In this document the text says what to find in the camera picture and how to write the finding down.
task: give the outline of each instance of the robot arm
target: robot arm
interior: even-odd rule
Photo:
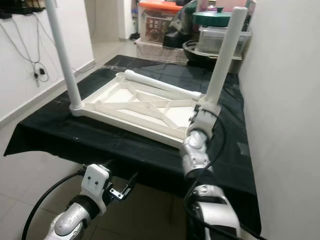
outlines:
[[[114,199],[124,200],[135,185],[137,174],[125,185],[122,191],[113,188],[111,171],[100,164],[86,168],[81,193],[69,203],[70,207],[59,214],[50,224],[44,240],[81,240],[84,230],[97,215],[106,212],[107,205]]]
[[[207,224],[239,237],[241,230],[238,217],[224,191],[219,187],[213,167],[207,168],[211,162],[207,154],[207,142],[213,136],[219,112],[219,106],[205,102],[202,106],[195,107],[194,115],[190,119],[188,136],[180,150],[186,181],[191,183],[197,179],[188,207]],[[192,228],[192,232],[196,232],[199,239],[226,239],[220,233],[199,226],[192,222],[192,219],[190,221],[188,227]]]

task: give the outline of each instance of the orange lid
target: orange lid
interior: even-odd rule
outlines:
[[[173,1],[140,1],[139,5],[149,9],[167,10],[173,13],[179,12],[182,6],[177,6]]]

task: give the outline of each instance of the black cable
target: black cable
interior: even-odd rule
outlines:
[[[202,224],[204,227],[208,228],[209,230],[214,231],[214,232],[218,232],[218,233],[226,236],[226,237],[229,238],[229,239],[243,240],[243,239],[240,238],[240,237],[237,237],[237,236],[235,236],[235,235],[233,235],[233,234],[231,234],[231,233],[229,233],[229,232],[226,232],[226,231],[224,231],[224,230],[221,230],[221,229],[218,228],[218,227],[215,227],[215,226],[212,226],[212,225],[208,224],[207,222],[203,221],[203,220],[200,219],[198,216],[196,216],[196,215],[188,208],[188,203],[189,203],[189,199],[190,199],[190,197],[191,197],[192,191],[193,191],[194,188],[196,187],[196,184],[197,184],[197,182],[199,181],[200,177],[202,176],[202,174],[203,174],[208,168],[210,168],[210,167],[219,159],[219,157],[221,156],[221,154],[222,154],[222,152],[223,152],[223,150],[224,150],[224,148],[225,148],[225,146],[226,146],[226,142],[227,142],[226,128],[225,128],[223,122],[221,121],[221,119],[220,119],[217,115],[215,115],[214,113],[212,113],[212,114],[216,117],[217,121],[218,121],[219,124],[221,125],[222,133],[223,133],[223,142],[222,142],[222,145],[221,145],[221,147],[220,147],[220,149],[219,149],[219,151],[218,151],[215,159],[212,160],[209,164],[207,164],[204,169],[202,169],[201,173],[197,176],[197,178],[194,180],[193,184],[192,184],[191,187],[189,188],[188,192],[186,193],[186,195],[185,195],[185,197],[184,197],[184,199],[183,199],[183,207],[184,207],[184,209],[186,210],[186,212],[188,213],[188,215],[189,215],[192,219],[194,219],[194,220],[197,221],[198,223]],[[256,234],[255,232],[253,232],[253,231],[252,231],[251,229],[249,229],[247,226],[245,226],[245,225],[243,225],[243,224],[241,224],[241,223],[240,223],[240,226],[241,226],[244,230],[246,230],[249,234],[251,234],[253,237],[255,237],[256,239],[267,240],[267,239],[265,239],[264,237],[262,237],[262,236]]]
[[[49,77],[48,70],[47,70],[46,66],[43,65],[41,62],[37,62],[37,64],[39,64],[39,65],[43,68],[43,70],[44,70],[44,74],[42,74],[42,75],[46,75],[46,80],[41,80],[41,79],[38,79],[38,80],[39,80],[40,82],[43,82],[43,83],[48,82],[49,79],[50,79],[50,77]]]
[[[36,211],[37,209],[39,208],[40,204],[44,201],[44,199],[54,190],[56,189],[58,186],[60,186],[61,184],[63,184],[65,181],[75,177],[75,176],[83,176],[85,170],[84,169],[81,169],[81,170],[78,170],[77,172],[75,173],[72,173],[66,177],[64,177],[63,179],[59,180],[58,182],[56,182],[53,186],[51,186],[41,197],[40,199],[36,202],[36,204],[34,205],[33,209],[31,210],[26,222],[25,222],[25,225],[24,225],[24,228],[23,228],[23,232],[22,232],[22,237],[21,237],[21,240],[26,240],[27,239],[27,234],[28,234],[28,229],[29,229],[29,226],[30,226],[30,223],[34,217],[34,215],[36,214]]]

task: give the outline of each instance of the white wall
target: white wall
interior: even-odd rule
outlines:
[[[90,33],[95,39],[100,41],[119,39],[118,1],[120,0],[84,1]]]
[[[136,31],[131,14],[132,0],[84,2],[90,33],[95,42],[128,39]]]
[[[128,39],[135,30],[132,20],[132,0],[118,0],[119,39]]]
[[[239,73],[262,234],[270,240],[319,239],[319,8],[313,0],[258,1]]]
[[[79,69],[94,60],[85,4],[82,0],[57,0],[57,13],[71,65]],[[51,35],[47,13],[37,14],[40,21]],[[14,15],[31,58],[37,58],[37,24],[34,16]],[[7,30],[20,51],[26,55],[18,33],[11,19],[0,22]],[[0,28],[0,122],[10,112],[26,104],[36,96],[47,91],[58,82],[63,75],[55,47],[40,29],[41,62],[47,68],[50,80],[36,86],[30,63],[23,60]]]

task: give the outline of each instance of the teal lid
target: teal lid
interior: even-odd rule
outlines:
[[[199,11],[193,14],[193,23],[202,26],[227,27],[231,12]]]

